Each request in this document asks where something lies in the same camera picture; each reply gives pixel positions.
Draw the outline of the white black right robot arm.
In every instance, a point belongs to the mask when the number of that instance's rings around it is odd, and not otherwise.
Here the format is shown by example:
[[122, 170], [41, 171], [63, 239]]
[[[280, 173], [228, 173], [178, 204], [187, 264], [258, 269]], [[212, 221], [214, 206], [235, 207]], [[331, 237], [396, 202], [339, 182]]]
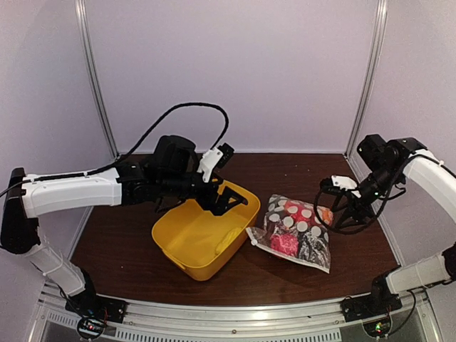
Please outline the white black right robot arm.
[[406, 291], [455, 282], [455, 173], [415, 138], [371, 134], [356, 151], [368, 174], [330, 178], [346, 200], [334, 228], [357, 234], [380, 222], [403, 261], [374, 278], [369, 294], [344, 301], [343, 312], [359, 318], [399, 309]]

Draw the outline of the clear polka dot zip bag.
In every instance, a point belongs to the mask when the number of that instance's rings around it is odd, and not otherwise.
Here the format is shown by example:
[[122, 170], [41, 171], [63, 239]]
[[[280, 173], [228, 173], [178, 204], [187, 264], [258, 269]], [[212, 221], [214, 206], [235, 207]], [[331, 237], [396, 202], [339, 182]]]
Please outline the clear polka dot zip bag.
[[[297, 228], [287, 229], [282, 222], [285, 214], [284, 204], [287, 200], [294, 199], [276, 194], [269, 198], [267, 211], [263, 218], [263, 226], [247, 228], [251, 244], [278, 258], [309, 266], [328, 274], [331, 268], [329, 236], [326, 228], [328, 225], [322, 221], [318, 214], [318, 208], [323, 206], [315, 207], [309, 203], [313, 206], [315, 223], [306, 231], [300, 232]], [[299, 241], [298, 254], [294, 257], [274, 251], [270, 247], [270, 239], [273, 234], [294, 235]]]

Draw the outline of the orange toy fruit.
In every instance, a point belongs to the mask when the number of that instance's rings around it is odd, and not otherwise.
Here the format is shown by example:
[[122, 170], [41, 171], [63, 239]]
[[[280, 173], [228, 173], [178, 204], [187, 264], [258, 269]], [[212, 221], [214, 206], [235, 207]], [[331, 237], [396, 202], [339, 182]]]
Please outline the orange toy fruit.
[[318, 208], [318, 214], [320, 215], [320, 218], [322, 219], [322, 221], [331, 226], [332, 225], [332, 222], [333, 222], [333, 212], [329, 209], [329, 208], [326, 208], [326, 207], [319, 207]]

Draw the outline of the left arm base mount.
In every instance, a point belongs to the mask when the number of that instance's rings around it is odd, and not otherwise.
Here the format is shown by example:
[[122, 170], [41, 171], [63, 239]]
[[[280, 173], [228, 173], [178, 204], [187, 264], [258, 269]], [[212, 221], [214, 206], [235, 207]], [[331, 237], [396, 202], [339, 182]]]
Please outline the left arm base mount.
[[80, 317], [113, 323], [122, 323], [125, 317], [127, 302], [124, 300], [99, 296], [89, 290], [75, 296], [68, 296], [64, 291], [60, 291], [60, 295], [66, 302], [65, 309]]

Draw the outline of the yellow plastic basket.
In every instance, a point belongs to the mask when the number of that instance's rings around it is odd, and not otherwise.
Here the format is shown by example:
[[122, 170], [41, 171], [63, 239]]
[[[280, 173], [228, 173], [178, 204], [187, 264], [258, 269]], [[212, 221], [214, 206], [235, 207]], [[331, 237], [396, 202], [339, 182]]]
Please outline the yellow plastic basket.
[[[248, 205], [238, 205], [222, 216], [204, 211], [193, 199], [171, 209], [152, 227], [153, 241], [179, 269], [196, 281], [212, 278], [239, 250], [247, 239], [246, 228], [254, 226], [261, 208], [260, 199], [249, 190], [224, 181], [248, 200]], [[219, 255], [216, 245], [225, 234], [236, 227], [243, 232]]]

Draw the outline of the pink red toy fruit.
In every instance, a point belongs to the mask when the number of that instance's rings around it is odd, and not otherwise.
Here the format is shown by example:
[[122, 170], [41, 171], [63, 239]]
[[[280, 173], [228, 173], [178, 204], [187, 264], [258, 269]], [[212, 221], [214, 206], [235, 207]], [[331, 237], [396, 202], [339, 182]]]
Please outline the pink red toy fruit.
[[299, 241], [292, 234], [273, 234], [270, 247], [276, 252], [294, 257], [298, 254]]

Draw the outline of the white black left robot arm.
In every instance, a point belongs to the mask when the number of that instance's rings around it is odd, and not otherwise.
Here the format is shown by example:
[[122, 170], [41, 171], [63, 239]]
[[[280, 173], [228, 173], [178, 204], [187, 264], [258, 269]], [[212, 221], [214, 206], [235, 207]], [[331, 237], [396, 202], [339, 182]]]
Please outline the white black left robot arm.
[[61, 251], [58, 225], [68, 220], [64, 236], [74, 237], [87, 209], [161, 204], [167, 198], [179, 204], [194, 200], [204, 211], [222, 216], [248, 202], [215, 174], [233, 152], [223, 144], [197, 155], [192, 141], [165, 135], [153, 153], [139, 160], [125, 156], [99, 170], [37, 175], [17, 167], [2, 194], [1, 248], [26, 258], [69, 303], [96, 316], [103, 302], [88, 272]]

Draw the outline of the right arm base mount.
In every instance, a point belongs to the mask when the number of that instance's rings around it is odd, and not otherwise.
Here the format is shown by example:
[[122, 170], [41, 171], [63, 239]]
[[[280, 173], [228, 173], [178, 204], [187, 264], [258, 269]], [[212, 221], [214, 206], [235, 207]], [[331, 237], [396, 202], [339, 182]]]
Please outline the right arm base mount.
[[341, 310], [345, 322], [387, 315], [391, 311], [399, 310], [402, 307], [402, 302], [398, 296], [389, 298], [386, 301], [377, 301], [370, 294], [358, 297], [347, 296], [341, 302]]

